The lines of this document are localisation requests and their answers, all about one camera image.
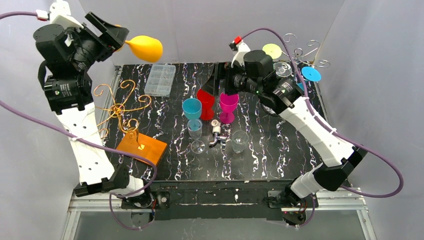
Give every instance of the metal tap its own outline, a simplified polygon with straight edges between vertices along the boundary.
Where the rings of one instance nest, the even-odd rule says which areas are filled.
[[[225,151],[226,149],[226,143],[227,143],[227,137],[226,136],[220,136],[221,133],[221,123],[214,119],[211,122],[212,125],[212,133],[213,133],[213,141],[209,142],[209,147],[214,147],[218,142],[221,144],[221,150]]]

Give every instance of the marble pattern surface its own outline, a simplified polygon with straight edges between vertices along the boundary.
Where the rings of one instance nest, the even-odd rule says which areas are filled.
[[[252,94],[240,93],[239,104],[234,111],[235,120],[222,126],[223,133],[230,135],[237,130],[249,135],[248,147],[235,154],[231,142],[225,151],[217,144],[208,148],[211,141],[210,121],[203,121],[202,138],[206,150],[195,154],[190,150],[192,139],[187,130],[187,119],[183,115],[182,103],[185,99],[196,97],[213,70],[213,63],[177,63],[170,97],[153,97],[151,106],[126,114],[125,119],[136,118],[140,122],[142,134],[168,144],[158,168],[157,180],[163,181],[219,181],[219,180],[276,180],[293,179],[321,163],[318,153],[309,145],[296,129],[279,117],[267,115],[261,108],[258,98]],[[120,81],[126,79],[137,83],[135,94],[130,96],[126,109],[142,106],[137,98],[143,94],[149,76],[150,64],[124,65]],[[309,97],[315,109],[323,115],[322,106],[313,84],[307,82]],[[115,93],[117,103],[122,102],[128,89],[118,88]],[[215,119],[219,119],[221,108],[215,98]],[[108,123],[110,131],[106,138],[107,147],[116,148],[124,137],[118,131],[117,118]],[[150,179],[153,171],[144,163],[109,153],[112,163],[128,165],[130,172],[137,178]]]

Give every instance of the copper wire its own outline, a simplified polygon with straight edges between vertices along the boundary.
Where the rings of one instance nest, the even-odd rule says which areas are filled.
[[[104,91],[101,90],[100,93],[96,93],[97,89],[101,86],[106,86],[109,89],[110,95],[113,99],[113,105],[110,106],[110,108],[96,107],[98,109],[102,109],[104,111],[107,111],[107,113],[109,114],[109,117],[106,120],[99,123],[97,125],[97,127],[104,124],[105,122],[109,121],[110,119],[118,118],[118,129],[121,132],[123,132],[125,134],[130,133],[131,134],[130,137],[134,137],[133,134],[138,133],[138,128],[139,128],[139,125],[140,125],[139,121],[135,118],[124,119],[124,113],[125,112],[138,111],[138,110],[142,110],[142,109],[147,108],[148,106],[150,106],[152,104],[152,98],[148,95],[141,95],[137,98],[137,100],[140,103],[144,103],[145,104],[144,106],[139,107],[139,108],[135,108],[135,109],[125,109],[124,105],[125,105],[125,103],[127,103],[131,94],[136,89],[137,84],[136,84],[135,81],[133,81],[131,79],[127,79],[127,80],[122,81],[119,85],[121,89],[126,89],[131,85],[130,83],[132,84],[132,88],[129,91],[129,93],[126,96],[123,103],[117,103],[116,102],[112,88],[108,84],[105,84],[105,83],[100,84],[94,89],[94,91],[93,91],[94,96],[100,97],[103,94]],[[106,133],[102,137],[102,139],[106,138],[109,135],[109,130],[107,128],[102,128],[102,129],[99,130],[99,132],[101,132],[101,131],[106,131]]]

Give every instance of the red cup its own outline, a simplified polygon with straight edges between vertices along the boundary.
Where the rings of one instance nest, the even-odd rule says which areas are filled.
[[[201,102],[201,120],[211,120],[214,117],[214,110],[212,107],[215,104],[215,97],[200,89],[197,92],[197,99]]]

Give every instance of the blue cup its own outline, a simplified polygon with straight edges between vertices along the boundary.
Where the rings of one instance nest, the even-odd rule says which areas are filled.
[[[188,120],[199,119],[202,114],[202,103],[196,98],[189,98],[182,102],[182,111]]]

